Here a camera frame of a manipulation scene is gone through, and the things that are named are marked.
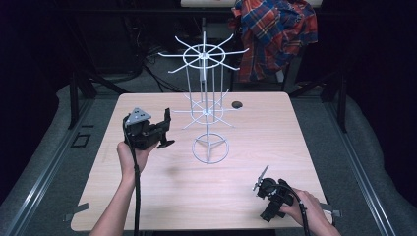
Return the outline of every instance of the hand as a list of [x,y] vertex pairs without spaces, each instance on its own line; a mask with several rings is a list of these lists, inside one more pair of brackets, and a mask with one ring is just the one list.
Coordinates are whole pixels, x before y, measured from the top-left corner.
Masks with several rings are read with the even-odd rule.
[[[151,147],[148,147],[146,150],[135,149],[136,161],[139,165],[141,173],[147,165],[150,152],[156,147],[156,145],[157,143]],[[119,154],[120,167],[122,168],[122,180],[131,180],[135,177],[135,162],[133,160],[129,146],[124,142],[120,142],[117,145],[117,153]]]
[[[325,213],[320,206],[319,200],[307,191],[292,188],[303,202],[307,213],[307,220],[310,230],[316,235],[340,235],[335,227],[333,227],[325,217]],[[303,225],[303,219],[300,212],[300,207],[294,197],[294,204],[292,206],[282,206],[279,210],[283,213],[289,214],[294,220]]]

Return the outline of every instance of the black cable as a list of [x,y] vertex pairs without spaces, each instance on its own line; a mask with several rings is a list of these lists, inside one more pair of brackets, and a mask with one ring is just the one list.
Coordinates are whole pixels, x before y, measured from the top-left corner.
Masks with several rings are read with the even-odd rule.
[[135,231],[134,235],[139,235],[139,219],[141,212],[141,169],[139,168],[138,161],[136,160],[135,148],[131,145],[128,135],[126,134],[125,124],[129,116],[126,116],[123,119],[123,134],[125,136],[125,143],[129,146],[129,149],[132,153],[133,161],[135,163],[135,191],[136,191],[136,207],[135,207]]
[[288,191],[291,192],[291,194],[295,197],[295,199],[298,202],[298,205],[300,207],[300,211],[301,211],[301,217],[303,219],[303,228],[304,228],[304,235],[306,236],[310,236],[310,229],[309,229],[309,222],[307,220],[307,212],[306,212],[306,208],[304,207],[303,201],[301,201],[300,197],[298,197],[298,195],[294,192],[294,190],[292,190],[290,187],[285,186],[285,185],[280,185],[280,184],[274,184],[271,185],[271,187],[282,187]]
[[172,85],[171,83],[161,79],[160,77],[158,77],[157,75],[155,75],[148,66],[144,65],[145,70],[156,80],[159,89],[161,92],[163,92],[162,87],[169,89],[171,91],[175,91],[175,92],[186,92],[186,90],[176,87],[174,85]]

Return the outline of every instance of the metal bar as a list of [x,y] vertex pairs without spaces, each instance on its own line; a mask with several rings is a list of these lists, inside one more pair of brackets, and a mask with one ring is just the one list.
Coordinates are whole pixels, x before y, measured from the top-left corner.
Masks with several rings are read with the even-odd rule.
[[343,144],[346,148],[348,153],[348,162],[352,168],[352,172],[358,181],[359,188],[364,195],[365,201],[368,204],[368,207],[371,211],[372,216],[377,223],[378,228],[381,231],[381,235],[393,236],[396,235],[392,225],[387,218],[387,214],[385,213],[384,207],[382,206],[380,199],[377,193],[374,191],[372,184],[366,174],[361,161],[353,147],[352,143],[350,142],[350,138],[347,133],[344,133],[339,125],[338,121],[336,120],[336,113],[334,107],[331,106],[331,103],[327,103],[325,105],[325,109],[328,112],[328,117],[331,120],[334,129],[338,132]]
[[81,128],[81,121],[87,116],[88,111],[91,109],[93,100],[86,99],[86,103],[80,110],[80,122],[76,124],[75,129],[69,130],[65,135],[63,141],[56,150],[54,157],[50,160],[44,171],[37,178],[36,183],[33,185],[30,193],[28,194],[25,202],[22,204],[21,209],[13,219],[6,235],[22,235],[28,226],[31,217],[36,211],[40,201],[42,201],[49,185],[51,184],[53,177],[57,173],[61,163],[64,159],[64,154],[71,143],[71,140],[78,134]]

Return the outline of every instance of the wrist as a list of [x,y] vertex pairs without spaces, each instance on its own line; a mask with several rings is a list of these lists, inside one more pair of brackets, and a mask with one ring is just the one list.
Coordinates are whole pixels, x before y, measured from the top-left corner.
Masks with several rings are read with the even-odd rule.
[[326,236],[339,236],[340,233],[338,232],[338,230],[331,225],[330,223],[326,223],[324,224],[323,227],[320,227],[318,229],[313,230],[313,233],[317,236],[322,236],[322,235],[326,235]]

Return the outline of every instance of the red plaid shirt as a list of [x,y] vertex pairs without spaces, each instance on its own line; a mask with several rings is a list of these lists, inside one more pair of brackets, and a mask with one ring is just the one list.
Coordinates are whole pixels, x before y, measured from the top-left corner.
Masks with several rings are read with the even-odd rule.
[[294,58],[300,47],[317,42],[317,18],[304,0],[238,0],[243,54],[238,82],[256,81],[273,75]]

